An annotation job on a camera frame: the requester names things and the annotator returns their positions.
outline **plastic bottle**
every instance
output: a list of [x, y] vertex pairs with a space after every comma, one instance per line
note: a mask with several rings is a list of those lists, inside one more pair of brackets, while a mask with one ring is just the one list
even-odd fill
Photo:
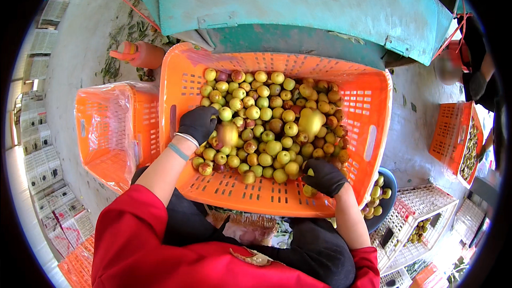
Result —
[[122, 42], [116, 50], [111, 50], [109, 55], [119, 60], [129, 61], [133, 67], [156, 69], [162, 65], [165, 52], [161, 47], [148, 42], [129, 41]]

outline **person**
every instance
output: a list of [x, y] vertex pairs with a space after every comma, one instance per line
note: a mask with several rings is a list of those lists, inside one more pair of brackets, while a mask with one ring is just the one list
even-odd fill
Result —
[[169, 146], [101, 212], [92, 285], [378, 287], [377, 250], [352, 187], [324, 160], [309, 160], [305, 168], [314, 177], [303, 181], [336, 200], [337, 228], [326, 219], [291, 218], [287, 249], [243, 246], [224, 236], [225, 224], [215, 228], [200, 204], [175, 189], [189, 157], [214, 131], [217, 114], [202, 106], [183, 114]]
[[[464, 17], [460, 16], [457, 19], [457, 23], [460, 25], [463, 20]], [[477, 154], [477, 161], [480, 162], [493, 144], [501, 144], [501, 112], [503, 102], [500, 98], [498, 81], [496, 76], [494, 76], [496, 67], [494, 66], [490, 52], [485, 47], [485, 42], [475, 17], [466, 17], [465, 24], [466, 30], [464, 31], [464, 38], [461, 38], [461, 40], [464, 40], [469, 50], [469, 56], [465, 55], [464, 49], [460, 49], [459, 54], [461, 64], [464, 65], [469, 72], [460, 74], [460, 70], [446, 71], [447, 68], [453, 70], [453, 67], [441, 67], [442, 70], [436, 73], [441, 82], [445, 85], [450, 86], [455, 84], [455, 82], [461, 83], [464, 86], [464, 98], [467, 102], [474, 101], [475, 104], [481, 105], [495, 114], [493, 128], [491, 128], [487, 135], [482, 150]], [[496, 152], [495, 149], [496, 167], [499, 166], [500, 157], [500, 153]]]

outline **teal metal machine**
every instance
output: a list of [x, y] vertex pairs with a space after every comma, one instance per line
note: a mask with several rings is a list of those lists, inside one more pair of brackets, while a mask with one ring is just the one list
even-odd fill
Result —
[[213, 53], [314, 54], [381, 70], [414, 61], [429, 65], [459, 5], [458, 0], [142, 1], [164, 35]]

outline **red jacket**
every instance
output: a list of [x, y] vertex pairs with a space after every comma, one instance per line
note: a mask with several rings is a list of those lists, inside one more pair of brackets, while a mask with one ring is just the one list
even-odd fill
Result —
[[[100, 214], [96, 225], [91, 281], [94, 287], [326, 287], [278, 262], [255, 266], [230, 250], [244, 247], [202, 242], [163, 246], [167, 210], [147, 188], [133, 185]], [[378, 287], [377, 251], [353, 250], [355, 287]]]

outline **wristband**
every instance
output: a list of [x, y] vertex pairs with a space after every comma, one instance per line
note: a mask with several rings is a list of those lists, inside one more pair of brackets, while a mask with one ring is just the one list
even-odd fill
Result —
[[174, 151], [174, 153], [176, 155], [178, 155], [181, 159], [185, 160], [185, 161], [188, 161], [189, 160], [189, 156], [187, 156], [180, 148], [178, 148], [178, 146], [176, 146], [175, 144], [173, 143], [170, 143], [169, 146], [170, 150]]
[[186, 133], [180, 133], [180, 132], [175, 132], [174, 135], [178, 135], [178, 136], [182, 136], [183, 138], [185, 139], [188, 139], [190, 142], [192, 142], [193, 144], [195, 144], [195, 147], [196, 148], [199, 148], [199, 143], [194, 139], [194, 137], [186, 134]]

